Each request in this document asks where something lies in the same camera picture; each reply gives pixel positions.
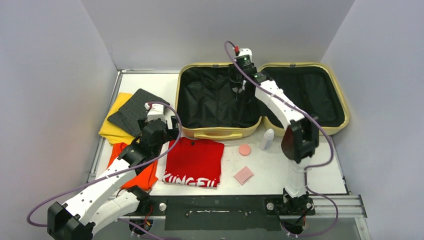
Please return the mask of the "dark grey dotted cloth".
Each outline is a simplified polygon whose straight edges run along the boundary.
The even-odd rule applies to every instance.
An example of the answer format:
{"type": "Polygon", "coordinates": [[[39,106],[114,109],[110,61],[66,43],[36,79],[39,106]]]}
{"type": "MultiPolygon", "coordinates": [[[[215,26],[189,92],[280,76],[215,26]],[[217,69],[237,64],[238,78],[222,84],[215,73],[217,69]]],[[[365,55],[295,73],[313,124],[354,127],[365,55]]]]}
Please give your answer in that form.
{"type": "Polygon", "coordinates": [[[147,119],[148,111],[145,108],[147,102],[161,102],[169,105],[169,102],[163,98],[139,88],[129,100],[124,100],[123,105],[107,120],[132,137],[137,137],[142,132],[138,120],[147,119]]]}

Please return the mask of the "red printed t-shirt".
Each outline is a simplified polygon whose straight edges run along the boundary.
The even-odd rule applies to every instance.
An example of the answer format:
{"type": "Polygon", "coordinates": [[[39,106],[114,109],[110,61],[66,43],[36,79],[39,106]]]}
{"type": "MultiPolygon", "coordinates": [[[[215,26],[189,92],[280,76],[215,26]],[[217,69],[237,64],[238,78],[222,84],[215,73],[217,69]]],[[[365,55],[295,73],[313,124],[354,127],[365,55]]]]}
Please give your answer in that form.
{"type": "Polygon", "coordinates": [[[162,181],[199,188],[217,188],[225,145],[209,139],[180,138],[167,154],[162,181]]]}

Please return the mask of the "white spray bottle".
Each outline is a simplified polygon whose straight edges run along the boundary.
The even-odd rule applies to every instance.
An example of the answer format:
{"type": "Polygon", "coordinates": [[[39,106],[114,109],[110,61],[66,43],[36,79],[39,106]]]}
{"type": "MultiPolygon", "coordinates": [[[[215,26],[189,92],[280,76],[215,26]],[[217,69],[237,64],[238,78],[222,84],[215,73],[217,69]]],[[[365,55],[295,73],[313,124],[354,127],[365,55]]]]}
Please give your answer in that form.
{"type": "Polygon", "coordinates": [[[262,140],[259,143],[259,149],[261,151],[267,150],[271,146],[274,136],[275,136],[274,130],[272,128],[267,129],[264,132],[262,140]]]}

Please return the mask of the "clear plastic cup bottle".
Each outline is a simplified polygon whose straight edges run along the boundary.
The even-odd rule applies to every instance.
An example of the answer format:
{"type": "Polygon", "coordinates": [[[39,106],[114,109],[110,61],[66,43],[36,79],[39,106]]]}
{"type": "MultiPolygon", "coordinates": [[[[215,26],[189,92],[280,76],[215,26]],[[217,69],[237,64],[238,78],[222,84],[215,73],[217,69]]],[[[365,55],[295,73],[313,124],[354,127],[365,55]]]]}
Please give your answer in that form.
{"type": "Polygon", "coordinates": [[[245,87],[243,85],[237,85],[237,86],[233,87],[232,90],[235,93],[236,101],[241,101],[244,98],[245,87]]]}

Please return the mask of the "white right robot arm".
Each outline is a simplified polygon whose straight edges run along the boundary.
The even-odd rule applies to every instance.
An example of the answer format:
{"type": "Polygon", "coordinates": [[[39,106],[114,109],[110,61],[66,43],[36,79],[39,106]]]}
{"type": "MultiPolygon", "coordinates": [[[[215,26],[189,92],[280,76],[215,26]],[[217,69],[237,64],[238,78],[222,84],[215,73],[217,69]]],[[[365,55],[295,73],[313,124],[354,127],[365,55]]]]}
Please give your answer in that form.
{"type": "Polygon", "coordinates": [[[283,187],[282,209],[288,215],[305,216],[314,209],[305,182],[305,167],[319,146],[319,130],[278,87],[277,83],[257,71],[250,55],[233,58],[230,66],[232,79],[241,88],[254,87],[254,96],[278,119],[284,129],[281,150],[288,159],[287,180],[283,187]]]}

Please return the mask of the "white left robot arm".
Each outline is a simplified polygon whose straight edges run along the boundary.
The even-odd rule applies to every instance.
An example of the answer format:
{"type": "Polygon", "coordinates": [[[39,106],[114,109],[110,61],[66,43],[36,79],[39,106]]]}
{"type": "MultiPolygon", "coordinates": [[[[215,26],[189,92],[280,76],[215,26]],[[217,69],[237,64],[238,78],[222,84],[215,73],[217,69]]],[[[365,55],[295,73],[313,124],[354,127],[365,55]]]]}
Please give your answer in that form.
{"type": "Polygon", "coordinates": [[[141,135],[126,146],[112,164],[89,186],[64,203],[47,210],[47,233],[55,240],[91,240],[102,228],[127,214],[143,215],[152,209],[150,195],[135,185],[118,197],[110,197],[143,169],[162,157],[165,143],[181,136],[181,120],[139,121],[141,135]]]}

